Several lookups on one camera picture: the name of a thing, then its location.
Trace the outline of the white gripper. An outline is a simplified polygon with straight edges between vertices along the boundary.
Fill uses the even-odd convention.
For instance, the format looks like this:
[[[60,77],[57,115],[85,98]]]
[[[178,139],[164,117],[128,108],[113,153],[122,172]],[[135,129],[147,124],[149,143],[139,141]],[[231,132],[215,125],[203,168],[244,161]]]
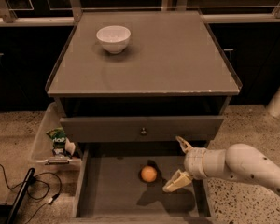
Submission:
[[[186,154],[184,159],[185,170],[177,170],[172,178],[166,182],[162,190],[164,192],[174,192],[178,189],[184,188],[192,182],[192,179],[202,180],[206,179],[207,175],[203,169],[203,156],[206,152],[205,148],[198,148],[193,146],[181,136],[177,136],[176,141],[179,143],[182,151]]]

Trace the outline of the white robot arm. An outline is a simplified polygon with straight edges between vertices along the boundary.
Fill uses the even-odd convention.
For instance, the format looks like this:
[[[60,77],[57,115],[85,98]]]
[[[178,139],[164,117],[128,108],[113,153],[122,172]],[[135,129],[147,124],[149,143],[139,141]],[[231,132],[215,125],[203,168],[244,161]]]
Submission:
[[[184,171],[178,169],[162,190],[174,192],[193,180],[219,178],[230,182],[261,185],[280,197],[280,167],[256,148],[247,144],[234,144],[227,149],[211,150],[193,147],[177,136],[185,153]]]

